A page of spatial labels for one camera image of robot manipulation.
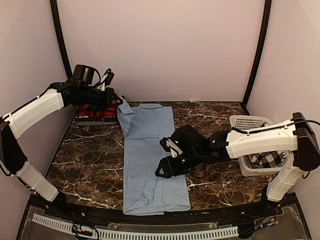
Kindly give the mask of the light blue long sleeve shirt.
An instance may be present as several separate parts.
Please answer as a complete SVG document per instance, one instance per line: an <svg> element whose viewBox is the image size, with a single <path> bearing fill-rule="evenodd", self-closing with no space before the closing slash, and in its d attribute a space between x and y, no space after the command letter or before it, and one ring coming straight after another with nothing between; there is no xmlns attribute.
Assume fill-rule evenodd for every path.
<svg viewBox="0 0 320 240"><path fill-rule="evenodd" d="M175 131L172 107L124 100L117 117L124 136L123 213L131 216L163 215L191 208L184 175L163 178L155 172L170 156L160 145Z"/></svg>

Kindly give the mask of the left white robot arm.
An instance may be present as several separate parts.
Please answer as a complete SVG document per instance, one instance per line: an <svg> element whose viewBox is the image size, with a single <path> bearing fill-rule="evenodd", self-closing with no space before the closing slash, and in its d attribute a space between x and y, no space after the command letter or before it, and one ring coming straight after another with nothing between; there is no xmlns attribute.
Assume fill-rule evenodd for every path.
<svg viewBox="0 0 320 240"><path fill-rule="evenodd" d="M70 105L114 108L122 103L123 99L110 87L100 90L69 82L52 83L42 94L0 119L0 166L5 168L7 176L18 178L50 202L51 210L58 217L67 218L71 208L62 200L64 194L31 164L19 139L42 120Z"/></svg>

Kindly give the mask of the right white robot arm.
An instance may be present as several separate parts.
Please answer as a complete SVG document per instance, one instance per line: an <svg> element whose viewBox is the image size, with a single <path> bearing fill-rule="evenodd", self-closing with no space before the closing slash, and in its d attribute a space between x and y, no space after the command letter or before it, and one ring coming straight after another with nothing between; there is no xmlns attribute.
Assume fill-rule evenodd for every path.
<svg viewBox="0 0 320 240"><path fill-rule="evenodd" d="M192 126L179 127L160 145L171 155L160 160L157 177L171 178L185 175L200 164L214 164L242 156L277 151L288 151L287 162L274 180L268 184L264 199L255 205L255 213L266 217L298 180L320 166L320 148L316 135L300 112L284 122L240 130L213 133L205 138Z"/></svg>

